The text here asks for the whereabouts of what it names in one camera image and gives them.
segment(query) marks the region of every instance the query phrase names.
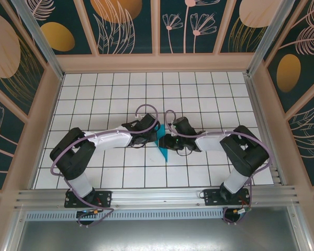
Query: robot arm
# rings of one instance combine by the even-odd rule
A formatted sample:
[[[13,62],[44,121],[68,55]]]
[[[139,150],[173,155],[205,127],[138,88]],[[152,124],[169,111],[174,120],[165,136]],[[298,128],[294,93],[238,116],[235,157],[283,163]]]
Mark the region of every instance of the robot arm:
[[[226,202],[230,201],[242,189],[254,172],[269,158],[268,152],[258,143],[249,138],[257,138],[243,125],[234,129],[238,135],[207,134],[205,131],[196,132],[186,117],[173,121],[174,129],[182,135],[195,136],[185,138],[167,134],[159,140],[159,147],[170,150],[182,150],[185,147],[190,151],[224,151],[232,162],[234,169],[229,177],[220,186],[220,195]]]
[[[57,167],[76,193],[88,203],[94,204],[95,191],[87,180],[84,171],[95,150],[104,151],[115,147],[134,147],[135,145],[154,142],[157,140],[156,132],[160,127],[159,122],[157,123],[157,128],[144,133],[132,133],[148,129],[154,122],[155,117],[148,113],[140,121],[124,123],[116,129],[108,130],[117,132],[105,133],[104,135],[83,140],[74,146],[77,151],[70,149],[58,160]],[[83,132],[79,128],[71,129],[51,151],[50,158],[55,161],[70,144],[86,136],[96,135],[96,133]]]

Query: black mounting plate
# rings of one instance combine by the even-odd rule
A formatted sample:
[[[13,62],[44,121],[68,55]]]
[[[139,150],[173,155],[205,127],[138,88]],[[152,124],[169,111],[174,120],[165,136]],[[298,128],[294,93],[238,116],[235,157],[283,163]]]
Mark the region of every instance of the black mounting plate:
[[[238,193],[229,201],[225,202],[220,196],[220,189],[205,189],[203,190],[206,206],[228,206],[228,205],[242,205],[242,200],[246,203],[250,203],[249,191],[246,188],[242,188]]]
[[[95,191],[95,200],[100,201],[100,203],[92,203],[96,206],[109,208],[111,203],[111,191]],[[89,206],[82,203],[72,191],[67,191],[65,193],[65,208],[90,208]]]

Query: teal triangular block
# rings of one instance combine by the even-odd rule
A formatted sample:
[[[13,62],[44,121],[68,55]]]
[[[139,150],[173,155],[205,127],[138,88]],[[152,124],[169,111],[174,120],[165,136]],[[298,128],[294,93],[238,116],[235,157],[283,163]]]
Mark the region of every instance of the teal triangular block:
[[[161,124],[161,127],[157,131],[157,141],[155,141],[156,145],[158,145],[159,139],[165,135],[165,125]],[[166,162],[167,162],[167,149],[158,147],[159,151],[163,154]]]

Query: white grid floor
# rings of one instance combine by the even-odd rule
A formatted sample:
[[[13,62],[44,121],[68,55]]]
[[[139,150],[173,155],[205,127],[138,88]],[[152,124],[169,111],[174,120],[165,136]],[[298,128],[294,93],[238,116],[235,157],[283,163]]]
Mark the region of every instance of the white grid floor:
[[[161,123],[164,111],[172,109],[198,131],[233,130],[242,124],[260,139],[241,72],[66,74],[34,188],[68,188],[50,174],[49,154],[71,128],[113,129],[134,121],[141,104],[156,107]],[[95,188],[160,188],[219,186],[233,169],[223,152],[168,155],[166,163],[154,143],[96,150],[85,172]],[[253,183],[272,185],[270,170],[255,175]]]

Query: perforated metal strip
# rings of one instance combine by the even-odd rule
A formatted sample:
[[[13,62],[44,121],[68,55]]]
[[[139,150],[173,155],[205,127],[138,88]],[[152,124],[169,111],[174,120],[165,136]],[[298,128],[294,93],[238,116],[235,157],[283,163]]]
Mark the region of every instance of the perforated metal strip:
[[[181,209],[181,210],[118,210],[105,220],[176,220],[222,218],[223,209]],[[92,215],[82,220],[97,220],[105,213]],[[26,221],[76,221],[76,211],[34,211],[28,212]]]

